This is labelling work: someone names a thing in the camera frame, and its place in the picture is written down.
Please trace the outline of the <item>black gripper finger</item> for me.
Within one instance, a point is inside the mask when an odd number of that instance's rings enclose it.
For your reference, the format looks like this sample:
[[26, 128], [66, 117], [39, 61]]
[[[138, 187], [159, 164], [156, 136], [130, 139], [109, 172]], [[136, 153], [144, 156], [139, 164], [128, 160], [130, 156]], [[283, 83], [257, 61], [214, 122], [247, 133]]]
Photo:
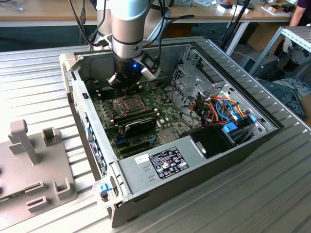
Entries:
[[132, 87], [129, 87], [126, 89], [126, 95], [130, 96], [130, 95], [140, 93], [141, 89], [142, 89], [142, 85], [140, 84], [140, 82], [137, 82]]
[[127, 95], [128, 78], [123, 73], [114, 73], [112, 77], [107, 78], [106, 81], [112, 88]]

